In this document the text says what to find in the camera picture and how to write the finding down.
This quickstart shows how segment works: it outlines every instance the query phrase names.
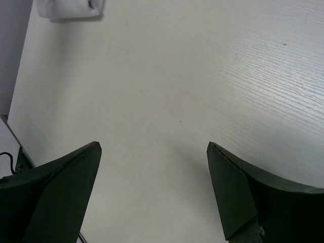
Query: table surface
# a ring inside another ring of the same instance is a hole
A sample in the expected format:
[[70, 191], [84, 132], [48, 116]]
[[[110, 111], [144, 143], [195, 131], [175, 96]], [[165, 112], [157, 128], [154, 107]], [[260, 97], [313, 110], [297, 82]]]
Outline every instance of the table surface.
[[324, 187], [324, 2], [107, 0], [33, 6], [9, 125], [36, 165], [93, 140], [89, 243], [225, 242], [206, 148]]

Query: black wire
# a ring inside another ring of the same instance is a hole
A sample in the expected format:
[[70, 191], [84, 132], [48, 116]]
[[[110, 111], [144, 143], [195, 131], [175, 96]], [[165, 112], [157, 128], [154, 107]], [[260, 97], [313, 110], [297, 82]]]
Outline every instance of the black wire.
[[0, 155], [3, 155], [3, 154], [6, 154], [6, 155], [9, 156], [9, 158], [10, 158], [10, 169], [11, 169], [11, 173], [13, 175], [16, 175], [17, 172], [15, 172], [15, 170], [14, 170], [14, 158], [12, 157], [12, 155], [10, 153], [7, 153], [7, 152], [0, 153]]

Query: gray wall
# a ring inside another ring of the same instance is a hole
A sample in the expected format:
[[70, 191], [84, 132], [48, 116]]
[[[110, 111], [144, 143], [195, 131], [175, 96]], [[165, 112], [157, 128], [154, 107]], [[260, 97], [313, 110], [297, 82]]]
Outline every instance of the gray wall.
[[9, 114], [32, 0], [0, 1], [0, 114]]

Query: folded towel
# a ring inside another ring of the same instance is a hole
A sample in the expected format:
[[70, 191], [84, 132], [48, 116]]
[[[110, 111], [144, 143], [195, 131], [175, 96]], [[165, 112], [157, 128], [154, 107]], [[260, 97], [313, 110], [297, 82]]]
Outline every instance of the folded towel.
[[48, 19], [92, 17], [101, 14], [104, 0], [36, 0], [39, 16]]

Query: white fabric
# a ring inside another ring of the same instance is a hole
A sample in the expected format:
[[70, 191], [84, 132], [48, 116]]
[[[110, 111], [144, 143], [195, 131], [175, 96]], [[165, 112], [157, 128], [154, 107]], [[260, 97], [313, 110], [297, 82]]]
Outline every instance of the white fabric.
[[80, 18], [100, 15], [104, 0], [36, 0], [38, 15], [48, 19]]

